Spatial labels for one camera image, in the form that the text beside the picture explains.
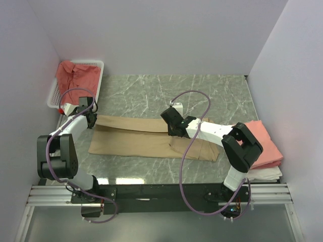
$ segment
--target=khaki fabric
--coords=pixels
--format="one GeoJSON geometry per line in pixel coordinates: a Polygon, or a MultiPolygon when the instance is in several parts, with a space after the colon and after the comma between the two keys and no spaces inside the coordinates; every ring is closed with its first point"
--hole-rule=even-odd
{"type": "MultiPolygon", "coordinates": [[[[189,142],[168,136],[163,119],[98,115],[89,153],[181,158],[189,142]]],[[[196,139],[186,158],[216,161],[218,155],[216,144],[196,139]]]]}

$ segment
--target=white plastic basket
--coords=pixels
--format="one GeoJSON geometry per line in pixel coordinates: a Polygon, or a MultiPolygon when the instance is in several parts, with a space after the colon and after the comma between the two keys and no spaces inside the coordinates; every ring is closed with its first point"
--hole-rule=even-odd
{"type": "MultiPolygon", "coordinates": [[[[84,60],[84,59],[71,60],[71,62],[73,62],[74,64],[91,65],[91,66],[97,66],[97,67],[101,68],[99,83],[97,86],[96,97],[95,97],[95,101],[97,102],[97,99],[99,98],[100,87],[101,87],[104,63],[100,60],[97,61],[97,60],[84,60]]],[[[55,77],[54,81],[52,83],[51,89],[50,89],[48,100],[47,100],[48,107],[58,108],[60,97],[61,97],[61,94],[59,91],[59,86],[57,84],[57,79],[55,77]]]]}

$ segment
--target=floor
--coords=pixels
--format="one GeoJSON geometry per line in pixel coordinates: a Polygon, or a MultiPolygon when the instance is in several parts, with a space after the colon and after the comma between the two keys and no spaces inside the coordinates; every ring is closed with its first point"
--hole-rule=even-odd
{"type": "Polygon", "coordinates": [[[82,221],[78,207],[37,207],[27,241],[295,242],[285,205],[255,205],[241,219],[193,212],[122,213],[104,224],[82,221]]]}
{"type": "MultiPolygon", "coordinates": [[[[210,96],[207,117],[217,124],[257,120],[245,77],[240,75],[123,75],[103,77],[98,114],[160,118],[170,100],[186,90],[200,90],[210,96]]],[[[200,116],[207,100],[200,94],[178,99],[184,115],[200,116]]],[[[85,130],[76,142],[79,165],[95,175],[101,184],[178,183],[180,159],[93,155],[88,153],[93,130],[85,130]]],[[[230,168],[224,151],[216,162],[187,160],[183,168],[185,183],[222,182],[230,168]]]]}

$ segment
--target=black metal base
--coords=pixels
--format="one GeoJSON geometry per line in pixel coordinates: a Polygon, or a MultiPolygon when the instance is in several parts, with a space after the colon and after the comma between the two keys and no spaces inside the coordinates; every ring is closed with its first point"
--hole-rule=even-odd
{"type": "MultiPolygon", "coordinates": [[[[183,185],[188,202],[205,213],[219,209],[219,203],[227,202],[233,192],[221,183],[183,185]]],[[[248,187],[242,187],[237,197],[248,201],[248,187]]],[[[183,201],[178,184],[164,185],[99,185],[98,195],[114,199],[119,213],[190,211],[183,201]]],[[[71,203],[100,203],[82,196],[72,196],[71,203]]],[[[115,207],[104,202],[104,214],[113,214],[115,207]]]]}

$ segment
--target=white folded cloth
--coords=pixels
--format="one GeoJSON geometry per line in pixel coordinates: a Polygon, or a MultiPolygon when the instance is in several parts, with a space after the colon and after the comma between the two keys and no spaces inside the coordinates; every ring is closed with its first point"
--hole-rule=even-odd
{"type": "Polygon", "coordinates": [[[275,180],[279,179],[282,176],[282,172],[278,166],[271,167],[271,168],[264,168],[264,169],[252,169],[249,170],[247,173],[247,178],[249,180],[275,180]]]}

